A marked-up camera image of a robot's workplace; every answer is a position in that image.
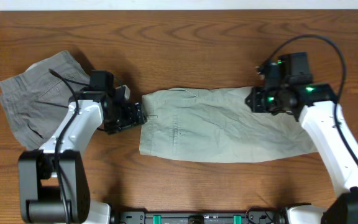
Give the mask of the khaki green shorts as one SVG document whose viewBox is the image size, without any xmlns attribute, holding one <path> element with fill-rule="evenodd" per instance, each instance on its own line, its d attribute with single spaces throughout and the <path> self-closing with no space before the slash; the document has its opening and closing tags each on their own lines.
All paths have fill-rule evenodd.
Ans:
<svg viewBox="0 0 358 224">
<path fill-rule="evenodd" d="M 250 91 L 172 88 L 144 95 L 147 122 L 140 153 L 179 161 L 255 163 L 316 152 L 292 116 L 251 112 L 246 105 Z"/>
</svg>

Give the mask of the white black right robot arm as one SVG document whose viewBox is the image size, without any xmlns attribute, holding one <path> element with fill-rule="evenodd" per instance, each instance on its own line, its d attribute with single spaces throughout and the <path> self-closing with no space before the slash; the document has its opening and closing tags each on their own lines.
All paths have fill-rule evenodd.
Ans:
<svg viewBox="0 0 358 224">
<path fill-rule="evenodd" d="M 253 87 L 246 105 L 254 113 L 289 113 L 316 146 L 336 194 L 327 209 L 313 205 L 284 208 L 285 223 L 358 223 L 358 143 L 328 84 L 266 89 Z"/>
</svg>

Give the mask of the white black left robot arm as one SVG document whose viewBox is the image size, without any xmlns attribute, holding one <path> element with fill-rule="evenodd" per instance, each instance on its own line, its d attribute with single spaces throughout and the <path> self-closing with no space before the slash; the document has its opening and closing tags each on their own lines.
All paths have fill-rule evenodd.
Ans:
<svg viewBox="0 0 358 224">
<path fill-rule="evenodd" d="M 21 217 L 26 223 L 113 223 L 112 208 L 92 200 L 82 157 L 100 126 L 116 134 L 146 121 L 124 94 L 79 91 L 62 123 L 38 149 L 18 159 Z"/>
</svg>

